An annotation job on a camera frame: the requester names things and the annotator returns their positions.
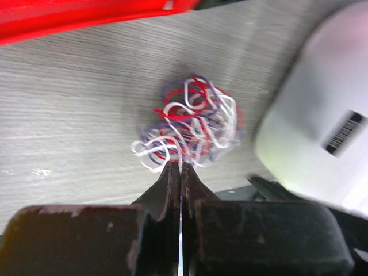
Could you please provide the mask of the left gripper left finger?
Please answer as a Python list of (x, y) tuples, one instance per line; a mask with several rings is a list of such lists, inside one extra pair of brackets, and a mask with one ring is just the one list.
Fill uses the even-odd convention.
[(168, 162), (129, 205), (33, 205), (9, 221), (2, 275), (177, 275), (181, 176)]

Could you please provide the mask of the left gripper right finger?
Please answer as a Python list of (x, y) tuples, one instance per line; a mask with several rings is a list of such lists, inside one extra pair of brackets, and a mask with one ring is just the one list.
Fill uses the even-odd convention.
[(184, 163), (184, 275), (350, 275), (333, 214), (310, 202), (224, 201)]

